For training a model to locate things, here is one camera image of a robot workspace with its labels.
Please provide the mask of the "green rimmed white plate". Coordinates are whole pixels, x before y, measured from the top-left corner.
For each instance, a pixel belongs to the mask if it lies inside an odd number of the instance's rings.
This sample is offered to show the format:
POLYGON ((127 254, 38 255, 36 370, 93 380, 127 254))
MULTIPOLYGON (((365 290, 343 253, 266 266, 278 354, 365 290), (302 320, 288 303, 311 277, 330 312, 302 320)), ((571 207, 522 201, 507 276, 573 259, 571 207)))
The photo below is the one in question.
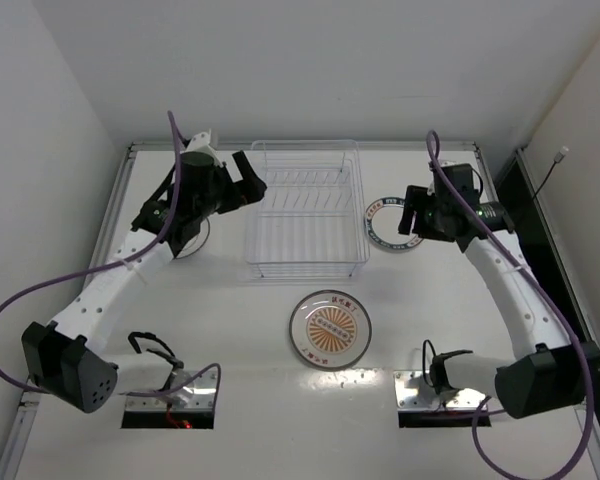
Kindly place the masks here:
POLYGON ((206 219, 201 223, 200 232, 185 244, 183 249, 175 256, 175 259, 187 258, 201 250, 208 242, 210 230, 210 221, 206 219))

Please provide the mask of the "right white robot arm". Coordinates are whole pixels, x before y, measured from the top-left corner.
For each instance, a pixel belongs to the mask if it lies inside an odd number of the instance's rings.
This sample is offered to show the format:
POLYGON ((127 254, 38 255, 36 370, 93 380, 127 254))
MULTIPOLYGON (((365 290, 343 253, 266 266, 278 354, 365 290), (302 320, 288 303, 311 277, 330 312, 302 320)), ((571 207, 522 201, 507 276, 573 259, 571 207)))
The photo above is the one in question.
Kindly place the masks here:
POLYGON ((437 393, 471 388, 515 419, 585 400, 600 350, 569 336, 537 291, 509 214, 497 201, 480 200, 470 165, 447 164, 430 186, 408 186, 398 231, 456 244, 486 284, 512 344, 509 365, 470 350, 435 355, 428 378, 437 393))

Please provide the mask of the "blue rimmed white plate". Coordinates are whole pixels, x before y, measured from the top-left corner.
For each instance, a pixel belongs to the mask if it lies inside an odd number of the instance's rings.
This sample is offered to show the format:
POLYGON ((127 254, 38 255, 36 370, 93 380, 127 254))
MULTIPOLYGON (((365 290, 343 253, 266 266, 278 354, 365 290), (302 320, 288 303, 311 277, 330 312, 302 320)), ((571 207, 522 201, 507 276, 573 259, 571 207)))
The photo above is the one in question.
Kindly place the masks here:
POLYGON ((366 233, 378 249, 388 253, 406 253, 422 243, 422 239, 414 233, 402 235, 398 232, 403 207, 404 200, 395 196, 381 197, 366 207, 366 233))

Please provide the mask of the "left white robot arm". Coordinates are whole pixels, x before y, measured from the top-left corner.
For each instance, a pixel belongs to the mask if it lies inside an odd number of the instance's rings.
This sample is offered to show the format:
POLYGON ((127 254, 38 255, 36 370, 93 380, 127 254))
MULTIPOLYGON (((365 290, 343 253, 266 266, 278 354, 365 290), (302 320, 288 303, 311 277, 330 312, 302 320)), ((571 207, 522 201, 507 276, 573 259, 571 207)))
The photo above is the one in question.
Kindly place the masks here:
POLYGON ((114 326, 204 220, 264 197, 266 185, 242 151, 232 156, 239 181, 210 150, 178 158, 179 179, 173 186, 161 185, 144 203, 118 248, 118 267, 96 274, 47 324, 33 322, 22 334, 31 381, 84 413, 98 410, 114 394, 169 397, 179 391, 173 380, 184 364, 165 349, 105 357, 114 326))

